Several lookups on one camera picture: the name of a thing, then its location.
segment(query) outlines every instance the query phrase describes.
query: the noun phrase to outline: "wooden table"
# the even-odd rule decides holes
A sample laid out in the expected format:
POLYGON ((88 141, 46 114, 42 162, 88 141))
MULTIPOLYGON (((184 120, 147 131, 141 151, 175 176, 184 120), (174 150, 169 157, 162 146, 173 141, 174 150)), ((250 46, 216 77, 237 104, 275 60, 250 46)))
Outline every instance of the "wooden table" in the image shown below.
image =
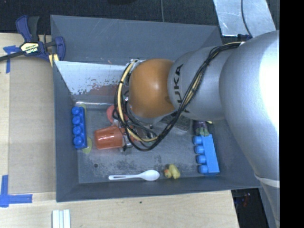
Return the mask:
MULTIPOLYGON (((4 46, 19 42, 18 34, 0 33, 0 56, 4 46)), ((5 72, 6 62, 0 62, 0 175, 8 174, 9 166, 10 74, 5 72)), ((55 192, 34 193, 31 204, 0 208, 0 227, 50 228, 55 209, 70 209, 72 228, 239 227, 230 191, 66 203, 56 203, 55 192)))

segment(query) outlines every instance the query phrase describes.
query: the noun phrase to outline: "black floor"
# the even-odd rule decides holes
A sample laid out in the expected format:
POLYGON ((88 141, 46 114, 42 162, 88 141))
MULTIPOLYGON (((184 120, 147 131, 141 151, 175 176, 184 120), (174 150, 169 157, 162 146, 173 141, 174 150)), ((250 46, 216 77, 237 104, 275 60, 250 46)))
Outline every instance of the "black floor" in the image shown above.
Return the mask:
MULTIPOLYGON (((280 0, 266 1, 280 29, 280 0)), ((0 32, 17 32, 15 21, 24 14, 40 16, 39 34, 50 34, 51 14, 218 25, 213 0, 0 0, 0 32)), ((241 228, 268 227, 257 189, 232 194, 241 228)))

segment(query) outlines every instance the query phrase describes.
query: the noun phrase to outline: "orange plastic cup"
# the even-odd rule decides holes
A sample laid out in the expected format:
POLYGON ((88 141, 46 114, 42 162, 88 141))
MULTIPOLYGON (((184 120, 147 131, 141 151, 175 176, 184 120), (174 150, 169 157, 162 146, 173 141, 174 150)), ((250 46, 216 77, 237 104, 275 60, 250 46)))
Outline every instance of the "orange plastic cup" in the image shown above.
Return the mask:
POLYGON ((98 149, 121 148, 124 146, 124 128, 116 125, 94 131, 95 144, 98 149))

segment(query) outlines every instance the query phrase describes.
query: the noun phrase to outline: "gray bin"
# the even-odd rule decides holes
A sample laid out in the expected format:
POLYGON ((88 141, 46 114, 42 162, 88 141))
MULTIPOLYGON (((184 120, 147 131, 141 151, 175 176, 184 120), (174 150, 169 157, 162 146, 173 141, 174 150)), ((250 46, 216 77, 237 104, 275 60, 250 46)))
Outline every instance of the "gray bin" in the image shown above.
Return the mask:
MULTIPOLYGON (((53 37, 65 39, 65 60, 72 62, 125 65, 131 58, 176 60, 200 47, 221 45, 215 26, 51 16, 51 28, 53 37)), ((71 108, 79 101, 104 103, 87 110, 88 135, 93 138, 94 130, 110 125, 105 110, 114 96, 72 94, 56 65, 53 77, 58 202, 260 187, 225 120, 214 122, 211 128, 220 168, 216 176, 197 172, 191 128, 173 129, 151 152, 134 148, 126 152, 97 150, 94 146, 89 154, 76 150, 72 142, 71 108), (170 163, 179 167, 181 178, 163 176, 162 170, 170 163), (160 171, 161 177, 153 182, 107 180, 108 175, 135 174, 148 169, 160 171)))

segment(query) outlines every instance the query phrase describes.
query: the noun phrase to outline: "white spoon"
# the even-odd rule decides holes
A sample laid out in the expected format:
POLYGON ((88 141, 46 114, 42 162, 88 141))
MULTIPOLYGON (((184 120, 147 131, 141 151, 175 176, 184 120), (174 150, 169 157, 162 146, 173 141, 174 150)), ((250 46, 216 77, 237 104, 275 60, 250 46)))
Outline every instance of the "white spoon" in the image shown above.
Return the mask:
POLYGON ((122 179, 128 179, 128 178, 142 178, 146 181, 155 181, 160 177, 160 174, 158 171, 155 170, 148 170, 144 171, 143 173, 140 173, 138 175, 112 175, 109 176, 110 180, 122 180, 122 179))

